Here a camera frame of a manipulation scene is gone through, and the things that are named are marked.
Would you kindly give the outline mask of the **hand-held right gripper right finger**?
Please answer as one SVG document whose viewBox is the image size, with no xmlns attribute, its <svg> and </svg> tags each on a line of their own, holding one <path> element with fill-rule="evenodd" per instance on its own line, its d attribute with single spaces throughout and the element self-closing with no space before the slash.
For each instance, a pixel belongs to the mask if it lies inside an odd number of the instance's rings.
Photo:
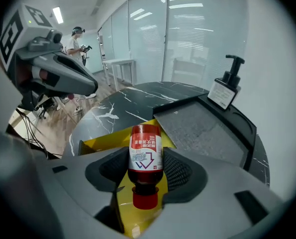
<svg viewBox="0 0 296 239">
<path fill-rule="evenodd" d="M 191 170 L 188 181 L 165 194 L 159 217 L 142 239 L 259 238 L 259 222 L 277 216 L 282 200 L 231 163 L 166 147 L 164 155 Z"/>
</svg>

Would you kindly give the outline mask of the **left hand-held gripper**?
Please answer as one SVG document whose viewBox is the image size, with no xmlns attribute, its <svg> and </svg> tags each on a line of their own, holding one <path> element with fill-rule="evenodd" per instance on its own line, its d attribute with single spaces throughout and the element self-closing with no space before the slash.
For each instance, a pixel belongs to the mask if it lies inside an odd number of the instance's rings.
<svg viewBox="0 0 296 239">
<path fill-rule="evenodd" d="M 20 108 L 34 110 L 43 96 L 88 96 L 98 89 L 93 74 L 61 51 L 62 33 L 39 9 L 21 4 L 4 20 L 0 59 L 22 94 Z"/>
</svg>

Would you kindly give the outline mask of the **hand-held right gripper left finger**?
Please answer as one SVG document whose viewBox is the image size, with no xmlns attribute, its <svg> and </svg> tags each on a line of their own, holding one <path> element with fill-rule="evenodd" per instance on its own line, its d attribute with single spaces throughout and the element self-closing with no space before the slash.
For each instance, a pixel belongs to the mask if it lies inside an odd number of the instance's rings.
<svg viewBox="0 0 296 239">
<path fill-rule="evenodd" d="M 127 158 L 126 147 L 56 160 L 35 156 L 61 239 L 127 239 L 116 197 Z"/>
</svg>

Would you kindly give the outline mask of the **yellow and grey box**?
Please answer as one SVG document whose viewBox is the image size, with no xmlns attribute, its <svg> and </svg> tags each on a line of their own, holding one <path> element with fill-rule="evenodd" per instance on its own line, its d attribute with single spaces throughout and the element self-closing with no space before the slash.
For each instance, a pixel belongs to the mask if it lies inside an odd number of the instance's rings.
<svg viewBox="0 0 296 239">
<path fill-rule="evenodd" d="M 154 118 L 140 125 L 80 143 L 80 154 L 120 148 L 113 157 L 86 168 L 86 178 L 112 192 L 111 203 L 96 214 L 96 219 L 125 234 L 137 237 L 161 214 L 164 207 L 183 208 L 167 217 L 161 234 L 167 238 L 217 238 L 218 226 L 209 220 L 208 204 L 193 203 L 208 182 L 208 173 L 191 158 L 175 149 L 196 152 L 237 166 L 246 165 L 252 150 L 255 129 L 243 116 L 241 128 L 230 129 L 221 113 L 199 98 L 158 107 Z M 149 148 L 146 164 L 131 168 L 128 150 L 137 141 L 159 140 L 163 169 L 153 162 L 155 148 Z"/>
</svg>

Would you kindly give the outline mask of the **red bottle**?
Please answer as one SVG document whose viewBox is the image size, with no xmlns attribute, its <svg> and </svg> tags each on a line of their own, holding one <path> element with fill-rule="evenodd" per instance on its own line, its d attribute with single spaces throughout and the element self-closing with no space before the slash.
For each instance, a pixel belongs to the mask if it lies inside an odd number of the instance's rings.
<svg viewBox="0 0 296 239">
<path fill-rule="evenodd" d="M 157 184 L 163 177 L 160 128 L 152 124 L 136 125 L 129 142 L 128 178 L 134 184 L 133 205 L 150 210 L 158 204 Z"/>
</svg>

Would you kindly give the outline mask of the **black office chair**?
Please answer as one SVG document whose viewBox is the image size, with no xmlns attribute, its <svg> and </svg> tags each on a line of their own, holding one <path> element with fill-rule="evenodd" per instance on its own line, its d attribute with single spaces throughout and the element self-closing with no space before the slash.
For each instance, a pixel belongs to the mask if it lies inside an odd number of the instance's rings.
<svg viewBox="0 0 296 239">
<path fill-rule="evenodd" d="M 41 103 L 38 107 L 35 108 L 35 113 L 39 119 L 46 119 L 46 113 L 49 110 L 53 110 L 55 107 L 55 103 L 52 98 L 47 99 L 43 103 Z"/>
</svg>

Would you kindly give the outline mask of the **white table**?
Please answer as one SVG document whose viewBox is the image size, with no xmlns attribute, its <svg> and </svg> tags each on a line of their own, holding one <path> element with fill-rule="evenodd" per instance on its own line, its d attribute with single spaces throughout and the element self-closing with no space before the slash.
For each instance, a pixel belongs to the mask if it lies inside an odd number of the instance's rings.
<svg viewBox="0 0 296 239">
<path fill-rule="evenodd" d="M 124 79 L 123 75 L 123 66 L 128 64 L 129 69 L 130 69 L 130 74 L 131 74 L 131 85 L 133 86 L 135 83 L 134 79 L 134 70 L 135 70 L 135 60 L 134 59 L 112 59 L 112 60 L 105 60 L 102 61 L 103 64 L 103 70 L 105 73 L 105 78 L 107 81 L 107 84 L 110 86 L 110 81 L 109 81 L 109 76 L 108 76 L 108 70 L 106 68 L 111 67 L 112 69 L 112 74 L 113 74 L 113 80 L 114 80 L 114 85 L 115 89 L 118 92 L 119 91 L 119 86 L 117 82 L 117 74 L 116 74 L 116 67 L 119 66 L 121 70 L 121 75 L 122 79 Z"/>
</svg>

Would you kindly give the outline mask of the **long ceiling light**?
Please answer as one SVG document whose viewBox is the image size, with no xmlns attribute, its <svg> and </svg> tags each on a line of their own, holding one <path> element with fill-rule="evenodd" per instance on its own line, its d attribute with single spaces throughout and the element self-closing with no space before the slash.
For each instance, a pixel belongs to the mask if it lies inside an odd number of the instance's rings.
<svg viewBox="0 0 296 239">
<path fill-rule="evenodd" d="M 58 24 L 62 24 L 64 21 L 63 21 L 63 17 L 62 17 L 62 14 L 61 14 L 61 10 L 60 10 L 60 7 L 55 7 L 52 9 L 53 10 L 53 14 L 57 20 L 57 23 Z"/>
</svg>

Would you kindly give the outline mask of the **round black marble table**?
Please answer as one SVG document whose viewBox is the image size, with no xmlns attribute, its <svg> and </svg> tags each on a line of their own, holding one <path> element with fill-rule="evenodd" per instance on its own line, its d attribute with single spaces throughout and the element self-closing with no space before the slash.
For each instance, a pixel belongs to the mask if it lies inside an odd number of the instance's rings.
<svg viewBox="0 0 296 239">
<path fill-rule="evenodd" d="M 167 108 L 199 101 L 240 138 L 249 149 L 250 161 L 245 163 L 245 169 L 269 186 L 268 158 L 256 126 L 234 105 L 222 110 L 207 95 L 208 91 L 200 87 L 174 82 L 150 82 L 127 87 L 103 99 L 86 112 L 69 136 L 63 156 L 77 156 L 80 141 L 88 141 L 152 120 L 155 113 Z"/>
</svg>

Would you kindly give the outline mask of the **white chair behind glass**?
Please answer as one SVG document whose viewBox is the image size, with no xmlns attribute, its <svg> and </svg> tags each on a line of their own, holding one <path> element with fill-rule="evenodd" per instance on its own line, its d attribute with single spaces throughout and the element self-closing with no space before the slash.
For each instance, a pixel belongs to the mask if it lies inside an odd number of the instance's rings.
<svg viewBox="0 0 296 239">
<path fill-rule="evenodd" d="M 171 81 L 198 86 L 204 70 L 205 66 L 202 64 L 174 59 Z"/>
</svg>

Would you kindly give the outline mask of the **black pump bottle white label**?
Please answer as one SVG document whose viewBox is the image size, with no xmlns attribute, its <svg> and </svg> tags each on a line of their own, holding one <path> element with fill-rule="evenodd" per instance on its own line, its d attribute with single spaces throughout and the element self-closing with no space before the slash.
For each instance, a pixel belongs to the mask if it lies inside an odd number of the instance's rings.
<svg viewBox="0 0 296 239">
<path fill-rule="evenodd" d="M 241 90 L 239 86 L 241 78 L 238 76 L 238 72 L 241 65 L 245 63 L 244 59 L 235 55 L 226 55 L 225 57 L 233 59 L 231 68 L 229 71 L 225 71 L 221 78 L 214 80 L 207 95 L 211 102 L 224 111 L 229 108 Z"/>
</svg>

